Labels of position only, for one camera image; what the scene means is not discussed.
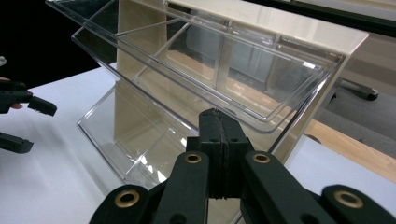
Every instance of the dark floor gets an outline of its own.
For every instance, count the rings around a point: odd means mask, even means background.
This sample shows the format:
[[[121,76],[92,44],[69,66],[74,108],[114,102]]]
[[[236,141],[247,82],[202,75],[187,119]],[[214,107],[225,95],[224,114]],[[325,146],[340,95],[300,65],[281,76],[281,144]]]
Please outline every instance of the dark floor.
[[[71,41],[79,27],[44,0],[1,1],[0,56],[7,64],[0,67],[0,77],[33,88],[98,67]]]
[[[366,92],[345,81],[336,95],[318,120],[396,159],[396,97],[380,92],[368,101]]]

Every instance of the white table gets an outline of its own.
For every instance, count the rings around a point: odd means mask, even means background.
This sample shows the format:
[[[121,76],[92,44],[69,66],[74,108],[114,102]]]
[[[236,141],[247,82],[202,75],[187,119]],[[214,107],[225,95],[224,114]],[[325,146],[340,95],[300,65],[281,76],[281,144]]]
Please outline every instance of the white table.
[[[55,103],[54,117],[31,109],[0,116],[0,132],[34,142],[27,154],[0,150],[0,223],[86,224],[107,194],[122,185],[77,127],[114,85],[105,68],[31,89]],[[302,137],[286,166],[307,189],[345,184],[396,216],[396,184]]]

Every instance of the black background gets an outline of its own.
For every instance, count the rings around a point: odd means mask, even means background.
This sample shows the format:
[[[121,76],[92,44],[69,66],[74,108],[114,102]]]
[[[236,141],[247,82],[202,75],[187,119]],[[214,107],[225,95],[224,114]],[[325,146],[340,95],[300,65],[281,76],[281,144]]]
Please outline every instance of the black background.
[[[33,88],[99,66],[71,40],[80,26],[44,0],[1,1],[0,19],[0,77]]]

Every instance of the black clamp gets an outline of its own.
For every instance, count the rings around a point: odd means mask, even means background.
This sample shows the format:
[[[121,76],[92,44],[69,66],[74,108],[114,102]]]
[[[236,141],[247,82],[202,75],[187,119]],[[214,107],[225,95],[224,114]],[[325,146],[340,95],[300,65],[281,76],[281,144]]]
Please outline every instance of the black clamp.
[[[55,104],[33,96],[22,82],[0,80],[0,114],[8,113],[12,105],[28,103],[28,108],[43,114],[54,116]],[[0,133],[0,148],[16,153],[27,153],[33,143],[5,133]]]
[[[206,223],[208,198],[239,198],[246,223],[396,223],[363,193],[341,185],[318,196],[272,154],[255,151],[239,123],[216,109],[200,114],[170,177],[146,190],[125,185],[93,214],[99,223]]]

